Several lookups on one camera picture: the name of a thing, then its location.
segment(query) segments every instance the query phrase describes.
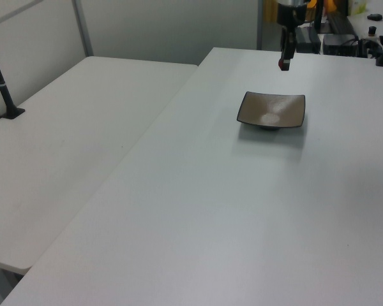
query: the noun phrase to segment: desk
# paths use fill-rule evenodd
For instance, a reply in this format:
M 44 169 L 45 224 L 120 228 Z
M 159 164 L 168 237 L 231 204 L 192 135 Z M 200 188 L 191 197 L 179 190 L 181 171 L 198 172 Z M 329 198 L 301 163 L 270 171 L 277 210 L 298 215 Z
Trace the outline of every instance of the desk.
M 372 21 L 367 19 L 367 16 L 370 14 L 381 14 L 383 16 L 383 0 L 368 0 L 366 8 L 366 12 L 348 17 L 356 34 L 360 38 L 365 37 L 367 36 L 369 27 L 375 26 L 377 28 L 377 36 L 383 36 L 383 20 Z
M 89 57 L 0 120 L 0 268 L 37 261 L 195 69 Z
M 383 68 L 215 48 L 4 301 L 383 305 Z M 236 121 L 305 94 L 304 126 Z

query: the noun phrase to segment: white table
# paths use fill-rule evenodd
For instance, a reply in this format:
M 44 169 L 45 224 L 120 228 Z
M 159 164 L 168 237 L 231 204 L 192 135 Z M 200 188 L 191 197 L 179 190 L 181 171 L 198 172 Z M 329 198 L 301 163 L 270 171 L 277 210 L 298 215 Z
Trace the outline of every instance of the white table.
M 0 120 L 0 267 L 26 273 L 196 66 L 89 57 Z
M 366 8 L 366 12 L 348 17 L 356 34 L 360 38 L 365 37 L 368 34 L 369 27 L 375 26 L 377 36 L 383 36 L 383 20 L 372 21 L 367 19 L 370 14 L 381 14 L 383 16 L 383 0 L 368 0 Z
M 215 48 L 4 301 L 383 305 L 383 68 Z M 302 128 L 236 121 L 305 94 Z

